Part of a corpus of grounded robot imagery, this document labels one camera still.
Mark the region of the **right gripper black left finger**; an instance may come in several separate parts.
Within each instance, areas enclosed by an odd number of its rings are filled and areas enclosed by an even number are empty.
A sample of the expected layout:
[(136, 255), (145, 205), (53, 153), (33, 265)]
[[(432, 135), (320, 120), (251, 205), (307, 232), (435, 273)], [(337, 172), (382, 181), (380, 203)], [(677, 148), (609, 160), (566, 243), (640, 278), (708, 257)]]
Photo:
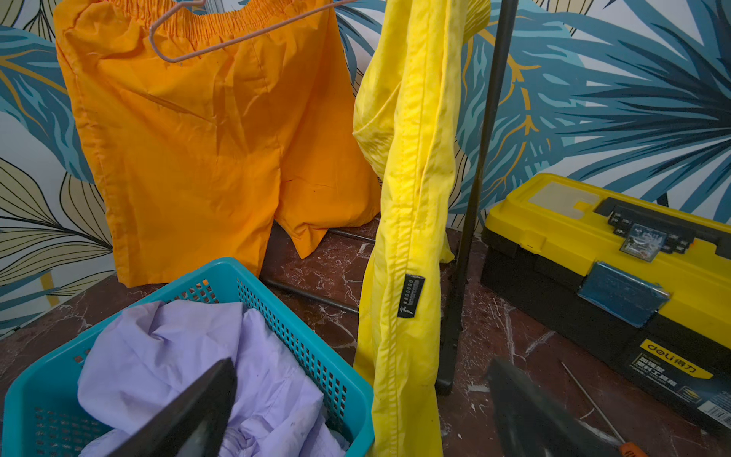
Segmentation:
[(231, 359), (212, 365), (113, 456), (216, 456), (235, 401)]

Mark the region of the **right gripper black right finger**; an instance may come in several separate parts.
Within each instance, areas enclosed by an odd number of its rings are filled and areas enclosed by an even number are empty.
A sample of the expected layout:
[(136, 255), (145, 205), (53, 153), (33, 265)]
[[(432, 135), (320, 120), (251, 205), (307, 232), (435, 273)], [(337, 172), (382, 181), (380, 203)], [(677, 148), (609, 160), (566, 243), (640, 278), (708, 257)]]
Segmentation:
[(580, 425), (512, 363), (494, 359), (487, 370), (494, 420), (506, 456), (618, 456), (616, 447)]

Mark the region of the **yellow shorts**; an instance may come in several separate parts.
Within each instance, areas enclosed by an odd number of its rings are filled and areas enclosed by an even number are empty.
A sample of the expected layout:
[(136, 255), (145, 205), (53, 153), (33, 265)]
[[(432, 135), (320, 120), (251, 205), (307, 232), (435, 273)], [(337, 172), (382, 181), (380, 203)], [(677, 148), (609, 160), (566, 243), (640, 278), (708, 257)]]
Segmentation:
[(354, 366), (374, 393), (374, 456), (443, 452), (435, 381), (441, 270), (452, 259), (448, 200), (462, 48), (487, 1), (390, 1), (356, 97), (353, 134), (382, 182), (365, 270)]

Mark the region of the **purple shorts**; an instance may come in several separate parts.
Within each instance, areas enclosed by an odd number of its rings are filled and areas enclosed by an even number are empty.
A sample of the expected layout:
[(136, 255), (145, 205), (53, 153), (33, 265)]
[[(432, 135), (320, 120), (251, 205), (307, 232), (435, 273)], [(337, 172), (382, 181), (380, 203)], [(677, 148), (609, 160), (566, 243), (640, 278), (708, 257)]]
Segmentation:
[(222, 456), (343, 456), (324, 396), (261, 312), (241, 303), (176, 300), (127, 308), (96, 338), (78, 402), (110, 431), (84, 456), (107, 456), (215, 363), (237, 377)]

